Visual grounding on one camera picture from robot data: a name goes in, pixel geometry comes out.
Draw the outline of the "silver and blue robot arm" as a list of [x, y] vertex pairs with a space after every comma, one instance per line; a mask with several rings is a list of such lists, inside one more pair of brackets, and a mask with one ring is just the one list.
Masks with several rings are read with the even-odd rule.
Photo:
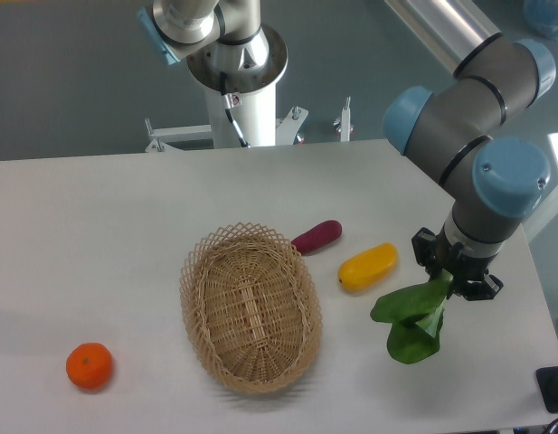
[[[447, 271], [450, 294], [492, 299], [502, 283], [489, 264], [539, 203], [550, 166], [537, 146], [490, 134], [552, 87], [553, 56], [508, 41], [470, 1], [391, 8], [455, 78], [441, 94], [407, 89], [383, 117], [389, 143], [454, 199], [439, 233], [412, 238], [416, 261], [433, 277]], [[164, 62], [185, 61], [203, 86], [216, 147], [294, 143], [303, 115], [275, 119], [288, 52], [259, 2], [155, 1], [137, 17]]]

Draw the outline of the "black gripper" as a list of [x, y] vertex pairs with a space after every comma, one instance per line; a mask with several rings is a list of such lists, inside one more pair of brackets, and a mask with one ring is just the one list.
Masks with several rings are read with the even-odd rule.
[[438, 241], [434, 232], [420, 228], [411, 238], [415, 260], [428, 275], [442, 270], [451, 275], [448, 297], [461, 296], [467, 301], [493, 300], [504, 283], [487, 273], [489, 258], [473, 258], [463, 252], [463, 245]]

